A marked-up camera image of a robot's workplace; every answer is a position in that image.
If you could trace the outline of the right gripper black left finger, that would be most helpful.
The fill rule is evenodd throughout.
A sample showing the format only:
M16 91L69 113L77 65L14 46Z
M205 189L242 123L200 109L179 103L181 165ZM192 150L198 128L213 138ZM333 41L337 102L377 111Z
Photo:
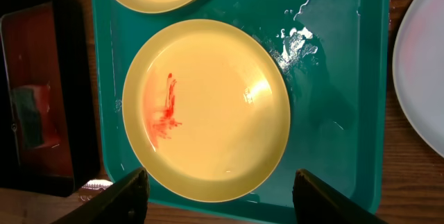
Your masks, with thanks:
M89 202L54 221L54 224L144 224L148 209L149 182L139 167Z

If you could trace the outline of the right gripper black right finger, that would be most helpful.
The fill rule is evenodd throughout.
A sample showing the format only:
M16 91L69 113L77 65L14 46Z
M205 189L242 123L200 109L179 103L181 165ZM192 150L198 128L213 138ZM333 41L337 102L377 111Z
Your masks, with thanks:
M296 171L292 194L298 224L385 223L306 169Z

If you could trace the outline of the white plate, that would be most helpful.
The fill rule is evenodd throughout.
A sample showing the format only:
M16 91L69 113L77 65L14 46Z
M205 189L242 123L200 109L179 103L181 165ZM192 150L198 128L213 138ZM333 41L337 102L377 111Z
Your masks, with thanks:
M413 0L393 49L393 83L405 117L443 155L443 0Z

